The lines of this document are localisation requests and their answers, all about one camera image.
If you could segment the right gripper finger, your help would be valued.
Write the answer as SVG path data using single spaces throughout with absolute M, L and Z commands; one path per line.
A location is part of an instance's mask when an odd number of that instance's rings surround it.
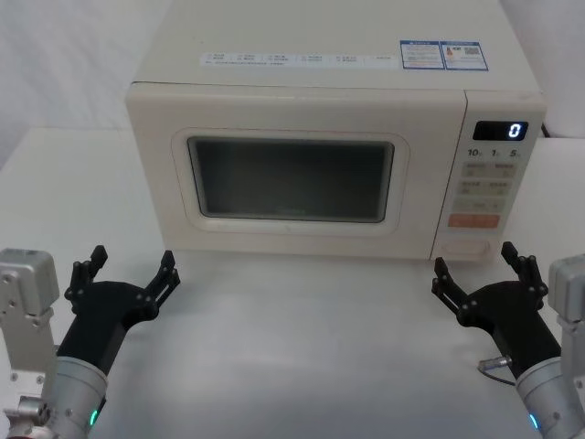
M 434 262 L 435 277 L 431 292 L 455 315 L 461 326 L 478 325 L 478 297 L 467 294 L 452 278 L 446 262 L 439 257 Z
M 542 280 L 535 255 L 520 255 L 511 241 L 502 245 L 501 255 L 516 273 L 518 282 L 527 291 L 539 311 L 544 306 L 543 298 L 548 294 L 548 287 Z

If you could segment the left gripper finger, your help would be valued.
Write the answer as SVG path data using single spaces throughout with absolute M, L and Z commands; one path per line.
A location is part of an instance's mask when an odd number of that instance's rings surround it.
M 74 314 L 78 313 L 80 304 L 84 300 L 85 290 L 93 283 L 107 259 L 108 253 L 105 247 L 97 245 L 88 260 L 73 263 L 69 287 L 64 296 L 71 303 L 71 311 Z
M 135 297 L 139 319 L 155 319 L 180 283 L 175 256 L 171 251 L 165 251 L 156 275 Z

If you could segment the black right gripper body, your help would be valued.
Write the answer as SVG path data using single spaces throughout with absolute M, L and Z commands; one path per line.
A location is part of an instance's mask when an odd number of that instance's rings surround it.
M 488 333 L 502 356 L 512 360 L 514 377 L 561 354 L 557 342 L 542 319 L 536 299 L 520 282 L 488 284 L 463 301 L 460 325 Z

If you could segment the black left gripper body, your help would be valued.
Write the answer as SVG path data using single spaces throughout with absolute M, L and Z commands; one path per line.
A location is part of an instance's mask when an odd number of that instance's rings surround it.
M 105 281 L 70 288 L 65 298 L 75 317 L 57 355 L 89 363 L 105 375 L 130 328 L 154 319 L 154 299 L 128 283 Z

